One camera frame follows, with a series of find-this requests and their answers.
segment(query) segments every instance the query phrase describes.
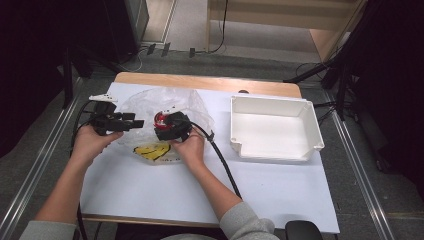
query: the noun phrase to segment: person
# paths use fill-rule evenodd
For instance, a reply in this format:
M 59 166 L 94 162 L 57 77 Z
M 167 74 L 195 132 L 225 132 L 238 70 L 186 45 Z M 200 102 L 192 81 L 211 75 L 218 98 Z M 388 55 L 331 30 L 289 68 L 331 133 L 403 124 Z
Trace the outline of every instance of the person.
M 77 133 L 72 155 L 59 177 L 56 186 L 44 205 L 30 221 L 21 235 L 26 239 L 72 239 L 76 229 L 76 213 L 84 176 L 94 158 L 122 132 L 99 136 L 92 126 L 83 126 Z M 207 168 L 203 161 L 204 137 L 191 130 L 184 142 L 170 141 L 183 162 L 198 181 L 219 220 L 220 228 L 228 239 L 278 239 L 274 224 L 269 219 L 259 219 L 247 203 L 228 189 Z M 211 239 L 202 235 L 180 234 L 165 238 Z

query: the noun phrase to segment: plastic bag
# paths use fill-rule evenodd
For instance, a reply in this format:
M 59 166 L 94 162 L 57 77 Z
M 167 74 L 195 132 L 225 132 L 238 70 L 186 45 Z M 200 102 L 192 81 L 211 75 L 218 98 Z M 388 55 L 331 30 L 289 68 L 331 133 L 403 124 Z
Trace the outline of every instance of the plastic bag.
M 180 162 L 177 152 L 167 141 L 159 141 L 154 131 L 154 116 L 173 106 L 183 107 L 188 118 L 206 132 L 213 130 L 214 121 L 196 90 L 185 88 L 159 87 L 140 92 L 123 103 L 120 112 L 132 112 L 136 119 L 144 120 L 144 127 L 131 129 L 118 140 L 119 144 L 133 149 L 133 152 L 151 164 Z

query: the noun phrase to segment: white tray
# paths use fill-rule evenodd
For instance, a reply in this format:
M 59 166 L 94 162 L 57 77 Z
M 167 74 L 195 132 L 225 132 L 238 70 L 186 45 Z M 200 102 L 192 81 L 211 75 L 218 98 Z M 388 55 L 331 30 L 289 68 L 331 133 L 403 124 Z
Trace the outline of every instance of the white tray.
M 231 98 L 231 146 L 246 161 L 307 161 L 324 148 L 312 102 L 251 96 Z

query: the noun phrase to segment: hand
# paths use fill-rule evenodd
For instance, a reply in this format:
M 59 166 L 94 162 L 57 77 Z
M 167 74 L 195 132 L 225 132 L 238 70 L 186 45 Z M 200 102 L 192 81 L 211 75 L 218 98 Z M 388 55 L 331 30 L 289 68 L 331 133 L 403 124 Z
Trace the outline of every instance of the hand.
M 93 159 L 114 140 L 122 137 L 122 132 L 114 132 L 100 136 L 92 126 L 83 126 L 77 133 L 70 161 L 78 162 L 79 166 L 88 168 Z
M 194 171 L 197 167 L 205 166 L 203 162 L 205 139 L 200 136 L 194 128 L 184 142 L 171 140 L 169 143 L 180 154 L 191 171 Z

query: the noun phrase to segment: white table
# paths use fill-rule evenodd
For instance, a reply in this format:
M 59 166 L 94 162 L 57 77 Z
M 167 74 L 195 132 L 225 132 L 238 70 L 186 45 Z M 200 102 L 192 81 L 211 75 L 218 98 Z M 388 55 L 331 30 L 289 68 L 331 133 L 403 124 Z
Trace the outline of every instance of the white table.
M 112 83 L 109 92 L 126 99 L 156 86 Z M 321 232 L 339 233 L 327 179 L 318 152 L 307 164 L 277 165 L 242 162 L 231 149 L 231 92 L 198 90 L 215 120 L 215 142 L 227 160 L 241 195 L 261 218 L 284 228 L 290 220 L 309 220 Z M 205 162 L 232 189 L 212 147 Z M 184 164 L 151 166 L 126 146 L 112 143 L 89 168 L 81 196 L 88 220 L 216 226 L 207 198 Z

